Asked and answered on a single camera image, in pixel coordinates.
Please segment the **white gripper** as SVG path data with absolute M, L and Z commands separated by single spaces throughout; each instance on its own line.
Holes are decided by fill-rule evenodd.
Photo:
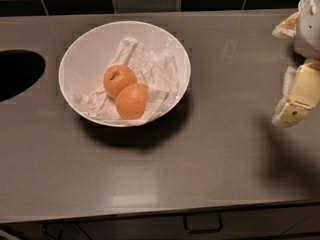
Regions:
M 320 62 L 316 61 L 320 59 L 320 0 L 302 0 L 300 5 L 300 13 L 290 15 L 272 31 L 278 39 L 295 37 L 295 52 L 309 58 L 285 72 L 283 96 L 272 117 L 272 124 L 279 128 L 298 124 L 320 102 Z

